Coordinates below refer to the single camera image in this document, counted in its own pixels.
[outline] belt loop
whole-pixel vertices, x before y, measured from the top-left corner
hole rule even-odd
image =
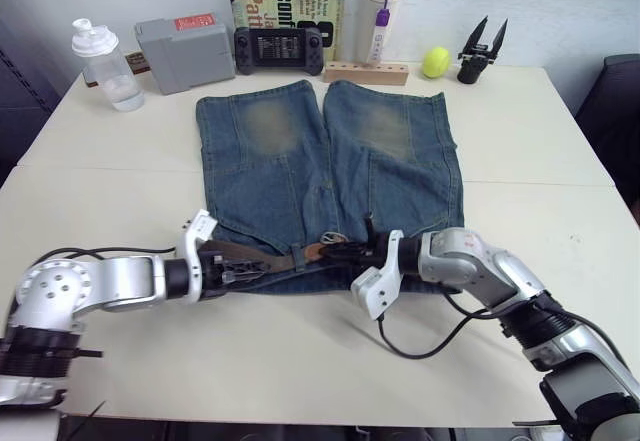
[[[291,245],[291,255],[293,256],[293,262],[296,264],[295,271],[300,273],[305,270],[304,251],[300,243],[294,243]]]

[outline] brown leather belt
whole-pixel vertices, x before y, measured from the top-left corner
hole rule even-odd
[[[322,243],[313,243],[302,248],[304,256],[304,264],[319,261],[322,258],[320,249],[325,245]],[[231,243],[229,241],[209,240],[204,243],[200,249],[207,251],[221,251],[222,257],[227,259],[251,259],[253,261],[262,261],[269,265],[270,273],[280,273],[290,269],[296,269],[297,263],[292,254],[284,256],[272,256],[266,254],[259,249],[244,246],[242,244]]]

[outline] jeans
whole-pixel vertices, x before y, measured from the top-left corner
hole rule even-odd
[[[462,180],[444,95],[385,94],[331,84],[320,113],[307,81],[207,97],[196,106],[207,207],[217,239],[292,253],[327,232],[365,241],[363,221],[405,236],[463,226]],[[359,274],[326,262],[268,274],[244,289],[348,289]],[[403,289],[434,292],[408,279]]]

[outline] book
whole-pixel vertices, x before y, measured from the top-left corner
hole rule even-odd
[[[344,0],[230,0],[236,28],[318,28],[325,61],[340,57]]]

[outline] yellow ball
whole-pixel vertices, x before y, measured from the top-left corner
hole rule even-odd
[[[437,78],[447,72],[449,65],[451,65],[449,51],[438,46],[429,51],[424,57],[422,72],[427,78]]]

